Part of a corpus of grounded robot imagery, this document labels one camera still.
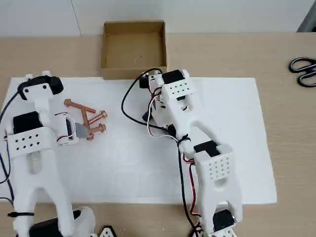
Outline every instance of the copper bolt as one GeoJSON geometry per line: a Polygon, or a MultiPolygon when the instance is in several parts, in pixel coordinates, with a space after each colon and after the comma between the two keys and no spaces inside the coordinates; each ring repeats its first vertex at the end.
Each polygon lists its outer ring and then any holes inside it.
{"type": "Polygon", "coordinates": [[[92,129],[89,129],[89,133],[104,132],[105,129],[106,129],[105,124],[100,123],[98,127],[94,127],[92,129]]]}
{"type": "Polygon", "coordinates": [[[88,140],[88,141],[93,140],[93,138],[94,138],[94,134],[93,134],[93,133],[91,133],[91,134],[89,134],[89,135],[87,136],[87,140],[88,140]]]}
{"type": "Polygon", "coordinates": [[[75,107],[75,108],[80,109],[80,110],[85,109],[86,111],[91,112],[91,113],[93,113],[93,114],[96,113],[96,110],[95,110],[95,109],[92,109],[92,108],[89,108],[89,107],[86,107],[86,106],[77,104],[77,103],[75,103],[75,102],[72,102],[71,99],[66,99],[66,100],[64,101],[64,105],[66,105],[66,107],[72,106],[72,107],[75,107]]]}
{"type": "Polygon", "coordinates": [[[92,124],[102,118],[105,119],[107,116],[108,116],[107,113],[104,110],[102,110],[100,114],[98,114],[97,116],[94,116],[92,119],[89,120],[89,124],[92,124]]]}
{"type": "Polygon", "coordinates": [[[83,124],[86,128],[90,129],[90,125],[89,125],[89,121],[88,121],[88,117],[87,117],[87,113],[86,113],[86,110],[85,108],[83,108],[81,110],[81,113],[82,113],[82,118],[83,118],[83,124]]]}

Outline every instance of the scissors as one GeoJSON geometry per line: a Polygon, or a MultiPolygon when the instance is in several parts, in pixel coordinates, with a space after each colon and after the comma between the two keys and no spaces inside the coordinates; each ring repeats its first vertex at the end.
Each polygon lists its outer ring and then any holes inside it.
{"type": "Polygon", "coordinates": [[[303,74],[303,75],[301,75],[301,76],[299,76],[297,78],[297,83],[300,86],[303,86],[303,87],[316,87],[316,82],[315,83],[306,83],[306,82],[304,82],[305,79],[311,78],[312,76],[316,76],[316,59],[309,58],[309,57],[295,58],[288,65],[288,69],[292,73],[305,72],[305,74],[303,74]],[[309,65],[303,66],[303,67],[300,67],[300,68],[295,68],[294,64],[296,64],[297,62],[307,62],[307,63],[309,63],[309,65]]]}

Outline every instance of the white wire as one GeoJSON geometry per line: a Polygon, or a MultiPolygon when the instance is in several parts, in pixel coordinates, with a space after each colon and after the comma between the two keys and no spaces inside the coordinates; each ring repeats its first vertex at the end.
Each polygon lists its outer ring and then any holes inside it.
{"type": "Polygon", "coordinates": [[[149,87],[149,91],[150,91],[151,94],[152,94],[152,88],[151,88],[151,86],[150,86],[150,82],[151,82],[152,80],[155,80],[155,79],[150,79],[150,80],[148,80],[148,87],[149,87]]]}
{"type": "Polygon", "coordinates": [[[148,110],[148,118],[147,118],[147,130],[148,130],[148,133],[149,133],[149,135],[150,135],[151,137],[153,137],[153,138],[170,137],[170,138],[172,138],[173,140],[175,140],[176,142],[178,142],[178,139],[176,139],[176,138],[174,138],[173,136],[170,136],[170,135],[168,135],[168,134],[164,134],[164,135],[160,135],[160,136],[154,136],[154,135],[150,132],[149,119],[150,119],[150,115],[152,114],[152,112],[151,112],[151,107],[152,107],[152,104],[153,104],[154,100],[156,99],[156,97],[158,97],[158,95],[155,95],[155,96],[152,98],[152,100],[151,100],[151,102],[149,103],[149,106],[148,106],[148,108],[149,108],[149,110],[148,110]]]}
{"type": "Polygon", "coordinates": [[[58,115],[65,115],[67,118],[69,118],[69,120],[72,122],[72,124],[73,124],[73,127],[74,127],[74,130],[73,130],[73,132],[72,132],[72,134],[70,134],[70,135],[68,135],[68,136],[60,136],[60,137],[62,137],[62,138],[60,138],[60,139],[64,139],[64,138],[70,138],[70,137],[72,137],[72,136],[74,136],[74,134],[75,134],[75,132],[76,132],[76,122],[75,122],[75,120],[73,119],[73,117],[71,117],[69,114],[67,114],[67,113],[60,113],[60,114],[58,114],[58,115]]]}

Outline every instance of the white wall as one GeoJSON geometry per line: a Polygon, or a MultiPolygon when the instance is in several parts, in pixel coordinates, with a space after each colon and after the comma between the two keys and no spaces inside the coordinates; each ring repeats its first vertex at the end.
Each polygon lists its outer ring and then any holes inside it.
{"type": "Polygon", "coordinates": [[[0,36],[76,36],[80,33],[95,35],[102,33],[104,21],[149,19],[165,20],[168,32],[295,32],[314,2],[314,0],[72,1],[0,0],[0,36]]]}
{"type": "Polygon", "coordinates": [[[0,36],[79,36],[69,0],[0,0],[0,36]]]}

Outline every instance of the black wire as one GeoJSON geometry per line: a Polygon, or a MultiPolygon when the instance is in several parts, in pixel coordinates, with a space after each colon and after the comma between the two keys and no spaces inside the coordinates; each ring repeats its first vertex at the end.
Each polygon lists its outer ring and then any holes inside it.
{"type": "Polygon", "coordinates": [[[189,237],[193,237],[194,235],[194,230],[196,230],[197,227],[200,227],[200,223],[198,223],[196,226],[195,226],[195,229],[191,229],[190,233],[189,233],[189,237]]]}
{"type": "Polygon", "coordinates": [[[196,234],[198,237],[198,232],[196,227],[194,226],[188,212],[188,207],[187,207],[187,202],[186,202],[186,197],[185,197],[185,191],[184,191],[184,179],[183,179],[183,171],[182,171],[182,161],[181,161],[181,152],[178,149],[178,160],[179,160],[179,171],[180,171],[180,179],[181,179],[181,192],[182,192],[182,202],[183,202],[183,208],[184,212],[186,213],[186,217],[192,227],[193,232],[196,234]]]}
{"type": "MultiPolygon", "coordinates": [[[[128,114],[124,111],[124,102],[125,102],[125,100],[126,100],[128,94],[129,94],[130,90],[131,90],[131,89],[133,88],[133,86],[135,85],[135,83],[136,83],[141,77],[143,77],[145,74],[147,74],[147,73],[149,73],[149,72],[151,72],[151,71],[155,71],[155,70],[157,70],[157,71],[159,71],[160,73],[162,73],[162,70],[159,69],[159,68],[151,68],[151,69],[149,69],[149,70],[143,72],[140,76],[138,76],[138,78],[132,83],[132,85],[131,85],[131,86],[129,87],[129,89],[127,90],[126,94],[125,94],[124,97],[123,97],[122,104],[121,104],[121,110],[122,110],[123,114],[124,114],[126,117],[128,117],[130,120],[132,120],[132,121],[134,121],[134,122],[136,122],[136,123],[138,123],[138,124],[140,124],[140,125],[144,125],[144,126],[147,126],[147,123],[141,122],[141,121],[139,121],[139,120],[137,120],[137,119],[131,117],[130,115],[128,115],[128,114]]],[[[162,131],[164,131],[164,132],[168,132],[168,129],[166,129],[166,128],[164,128],[164,127],[158,127],[158,126],[155,126],[155,125],[152,125],[152,124],[149,124],[149,127],[156,128],[156,129],[162,130],[162,131]]]]}
{"type": "MultiPolygon", "coordinates": [[[[11,102],[14,100],[14,98],[19,94],[19,92],[16,92],[12,97],[11,99],[8,101],[8,103],[5,105],[4,109],[2,110],[1,114],[0,114],[0,124],[1,124],[1,121],[2,121],[2,118],[4,116],[4,113],[6,111],[6,109],[9,107],[9,105],[11,104],[11,102]]],[[[11,199],[7,198],[7,197],[0,197],[0,199],[5,199],[5,200],[8,200],[12,205],[13,205],[13,200],[14,200],[14,193],[13,193],[13,188],[12,188],[12,185],[11,185],[11,182],[10,182],[10,174],[11,174],[11,159],[10,159],[10,155],[9,155],[9,151],[8,151],[8,144],[6,145],[6,150],[8,152],[8,159],[9,159],[9,171],[6,170],[5,168],[5,165],[4,165],[4,161],[3,161],[3,158],[0,154],[0,163],[1,163],[1,166],[2,166],[2,169],[3,169],[3,172],[4,172],[4,175],[5,175],[5,179],[2,180],[0,182],[0,184],[3,184],[5,182],[8,183],[8,186],[9,186],[9,189],[10,189],[10,194],[11,194],[11,199]]]]}
{"type": "MultiPolygon", "coordinates": [[[[143,77],[145,74],[147,74],[147,73],[149,73],[149,72],[151,72],[151,71],[154,71],[154,70],[158,70],[160,73],[162,73],[162,71],[161,71],[160,69],[158,69],[158,68],[152,68],[152,69],[149,69],[149,70],[143,72],[143,73],[132,83],[132,85],[129,87],[129,89],[127,90],[126,94],[125,94],[124,97],[123,97],[122,104],[121,104],[121,110],[122,110],[123,114],[124,114],[126,117],[128,117],[130,120],[132,120],[132,121],[134,121],[134,122],[136,122],[136,123],[138,123],[138,124],[145,125],[145,126],[147,126],[147,123],[141,122],[141,121],[138,121],[138,120],[134,119],[133,117],[129,116],[129,115],[124,111],[124,102],[125,102],[125,100],[126,100],[128,94],[129,94],[129,92],[131,91],[131,89],[132,89],[133,86],[135,85],[135,83],[136,83],[141,77],[143,77]]],[[[155,94],[155,92],[156,92],[159,88],[160,88],[160,87],[156,88],[156,89],[153,91],[153,93],[151,93],[151,94],[152,94],[152,98],[153,98],[155,95],[159,95],[159,93],[161,93],[161,92],[159,92],[158,94],[155,94]]],[[[160,130],[162,130],[162,131],[168,132],[168,129],[163,128],[163,127],[158,127],[158,126],[151,125],[151,124],[149,124],[149,127],[153,127],[153,128],[160,129],[160,130]]],[[[186,202],[185,190],[184,190],[184,178],[183,178],[183,171],[182,171],[181,152],[180,152],[180,150],[179,150],[179,147],[178,147],[178,159],[179,159],[179,170],[180,170],[180,179],[181,179],[181,191],[182,191],[183,208],[184,208],[186,217],[187,217],[187,219],[188,219],[188,221],[189,221],[189,223],[190,223],[190,225],[191,225],[191,227],[192,227],[192,229],[193,229],[193,233],[195,233],[196,236],[198,237],[197,229],[196,229],[196,227],[194,226],[194,224],[193,224],[193,222],[192,222],[192,220],[191,220],[191,218],[190,218],[190,216],[189,216],[189,212],[188,212],[188,208],[187,208],[187,202],[186,202]]]]}
{"type": "MultiPolygon", "coordinates": [[[[9,164],[11,166],[11,157],[10,157],[10,153],[9,153],[9,144],[8,144],[8,142],[6,142],[6,152],[8,154],[9,164]]],[[[12,188],[10,179],[8,179],[7,183],[8,183],[10,194],[11,194],[11,200],[14,201],[14,192],[13,192],[13,188],[12,188]]]]}
{"type": "Polygon", "coordinates": [[[10,204],[13,206],[13,201],[7,197],[0,197],[0,199],[4,199],[7,200],[8,202],[10,202],[10,204]]]}

